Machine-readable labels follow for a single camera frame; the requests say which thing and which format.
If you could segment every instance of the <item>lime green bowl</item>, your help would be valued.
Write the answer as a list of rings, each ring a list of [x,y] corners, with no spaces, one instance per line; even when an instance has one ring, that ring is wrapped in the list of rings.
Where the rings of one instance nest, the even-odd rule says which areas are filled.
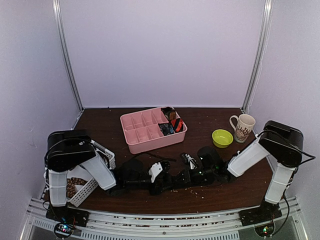
[[[228,147],[234,140],[230,132],[224,129],[217,129],[212,133],[213,144],[218,148],[224,149]]]

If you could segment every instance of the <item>pink compartment tray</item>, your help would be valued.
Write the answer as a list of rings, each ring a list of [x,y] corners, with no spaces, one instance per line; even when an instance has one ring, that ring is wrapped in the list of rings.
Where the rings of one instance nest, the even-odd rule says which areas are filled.
[[[187,125],[183,123],[182,132],[164,136],[158,124],[169,121],[161,111],[161,107],[124,114],[120,117],[120,121],[125,141],[132,154],[181,143],[188,130]]]

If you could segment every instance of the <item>ceramic mug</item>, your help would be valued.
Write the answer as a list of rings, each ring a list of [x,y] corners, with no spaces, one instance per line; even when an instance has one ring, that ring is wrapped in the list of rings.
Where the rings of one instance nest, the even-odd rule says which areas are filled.
[[[232,118],[237,120],[236,126],[233,124]],[[230,117],[229,122],[234,129],[234,140],[238,143],[244,143],[247,140],[249,134],[254,128],[254,125],[256,124],[254,117],[248,114],[241,114],[239,117],[233,115]]]

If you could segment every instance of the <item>wooden table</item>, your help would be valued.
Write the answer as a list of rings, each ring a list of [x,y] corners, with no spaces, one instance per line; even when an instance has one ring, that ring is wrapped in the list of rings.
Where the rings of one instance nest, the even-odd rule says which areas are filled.
[[[122,131],[120,116],[142,108],[101,108],[86,109],[76,129],[86,129],[90,137],[115,153],[115,162],[120,166],[133,155],[129,152]],[[183,142],[151,151],[151,153],[176,158],[171,162],[170,173],[175,175],[184,164],[179,154],[186,152],[197,158],[197,151],[204,146],[213,146],[211,134],[216,129],[226,129],[233,133],[229,124],[232,115],[240,115],[238,108],[176,108],[186,123],[188,131]],[[252,133],[246,143],[235,141],[225,148],[217,148],[220,156],[228,161],[238,150],[242,150],[254,139]],[[145,169],[157,159],[141,156]],[[121,196],[107,196],[99,187],[80,205],[80,208],[115,213],[132,214],[186,214],[205,213],[257,206],[272,178],[272,170],[266,159],[250,168],[233,183],[220,186],[193,187],[166,191],[159,196],[151,196],[147,190],[132,190]]]

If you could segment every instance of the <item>printed mug design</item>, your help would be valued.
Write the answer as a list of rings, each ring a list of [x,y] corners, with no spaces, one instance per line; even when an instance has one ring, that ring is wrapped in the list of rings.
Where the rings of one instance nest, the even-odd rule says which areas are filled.
[[[248,129],[246,127],[242,128],[238,125],[236,126],[235,136],[239,141],[245,141],[250,132],[251,129]]]

